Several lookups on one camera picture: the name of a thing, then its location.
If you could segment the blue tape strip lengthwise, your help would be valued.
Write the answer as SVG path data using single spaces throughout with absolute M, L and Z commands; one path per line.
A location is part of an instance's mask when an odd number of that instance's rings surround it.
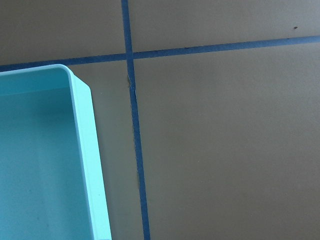
M 143 231 L 143 238 L 145 240 L 150 240 L 151 232 L 150 232 L 148 201 L 147 201 L 147 192 L 146 192 L 146 183 L 145 183 L 145 171 L 144 171 L 142 142 L 141 142 L 141 133 L 140 133 L 139 109 L 138 109 L 137 94 L 136 94 L 134 53 L 133 53 L 133 47 L 132 47 L 129 2 L 127 0 L 121 1 L 121 9 L 122 9 L 127 74 L 128 74 L 128 81 L 129 81 L 131 119 L 132 119 L 134 150 L 135 150 L 138 187 L 139 187 L 142 231 Z

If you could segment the light blue plastic bin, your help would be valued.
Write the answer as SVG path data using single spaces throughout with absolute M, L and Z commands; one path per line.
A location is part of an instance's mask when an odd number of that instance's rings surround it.
M 91 90 L 65 65 L 0 74 L 0 237 L 112 237 Z

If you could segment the blue tape strip crosswise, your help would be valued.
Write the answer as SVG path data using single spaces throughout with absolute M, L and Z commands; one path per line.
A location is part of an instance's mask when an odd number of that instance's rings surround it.
M 303 36 L 303 37 L 292 37 L 292 38 L 280 38 L 280 39 L 269 39 L 269 40 L 257 40 L 257 41 L 246 41 L 246 42 L 235 42 L 235 43 L 224 43 L 224 44 L 213 44 L 203 46 L 192 46 L 192 47 L 181 47 L 181 48 L 170 48 L 150 51 L 138 51 L 133 52 L 133 59 L 146 59 L 146 58 L 159 58 L 179 55 L 191 55 L 200 53 L 213 53 L 213 52 L 224 52 L 233 50 L 243 49 L 256 49 L 256 48 L 267 48 L 277 46 L 289 46 L 299 44 L 311 44 L 319 43 L 320 36 Z M 125 53 L 107 54 L 107 55 L 95 55 L 86 57 L 66 58 L 66 59 L 54 59 L 34 62 L 23 62 L 1 65 L 0 71 L 14 71 L 20 69 L 48 66 L 61 64 L 65 66 L 73 65 L 84 65 L 94 63 L 106 63 L 106 62 L 117 62 L 125 61 L 127 55 Z

